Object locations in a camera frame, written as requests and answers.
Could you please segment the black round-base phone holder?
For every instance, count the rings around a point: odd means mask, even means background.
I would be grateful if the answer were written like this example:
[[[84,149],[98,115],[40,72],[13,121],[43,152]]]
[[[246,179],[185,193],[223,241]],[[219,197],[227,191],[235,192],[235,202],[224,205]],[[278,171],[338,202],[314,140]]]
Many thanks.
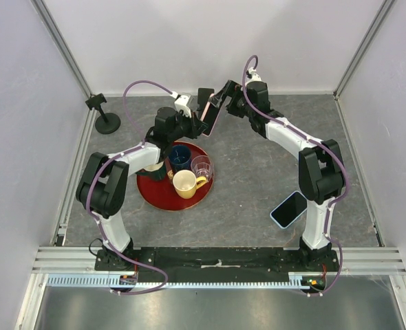
[[[121,125],[120,117],[115,113],[105,113],[102,104],[107,103],[106,97],[100,93],[97,95],[91,94],[85,101],[89,110],[96,110],[99,112],[99,117],[95,121],[96,130],[103,135],[109,135],[116,132]]]

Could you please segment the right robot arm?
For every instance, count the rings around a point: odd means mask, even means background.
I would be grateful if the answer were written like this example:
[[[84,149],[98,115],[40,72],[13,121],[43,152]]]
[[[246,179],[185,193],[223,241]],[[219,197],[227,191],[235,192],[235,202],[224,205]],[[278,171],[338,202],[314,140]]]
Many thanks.
[[[247,117],[251,128],[274,142],[298,161],[298,183],[307,199],[306,226],[299,240],[297,260],[308,271],[326,266],[339,269],[339,258],[332,249],[329,234],[335,203],[347,181],[339,144],[321,141],[292,125],[269,101],[267,84],[253,81],[242,87],[230,80],[216,92],[197,93],[199,118],[208,124],[206,135],[215,126],[221,108],[238,118]]]

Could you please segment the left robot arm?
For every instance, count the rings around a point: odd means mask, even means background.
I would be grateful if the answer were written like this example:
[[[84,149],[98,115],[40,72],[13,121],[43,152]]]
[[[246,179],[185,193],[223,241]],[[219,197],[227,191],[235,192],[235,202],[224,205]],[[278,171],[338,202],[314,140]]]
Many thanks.
[[[120,212],[128,177],[163,161],[176,140],[195,139],[209,127],[210,124],[194,111],[187,117],[183,111],[162,107],[139,144],[111,155],[99,152],[90,155],[75,198],[94,218],[103,236],[103,245],[111,252],[110,263],[118,270],[140,264],[133,258],[133,241],[125,230]]]

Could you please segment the black folding phone stand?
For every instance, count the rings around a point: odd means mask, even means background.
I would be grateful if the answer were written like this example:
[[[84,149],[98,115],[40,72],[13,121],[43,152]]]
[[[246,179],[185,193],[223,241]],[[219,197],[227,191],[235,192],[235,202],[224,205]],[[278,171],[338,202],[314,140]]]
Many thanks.
[[[203,112],[209,98],[215,92],[212,88],[200,87],[197,91],[197,112]]]

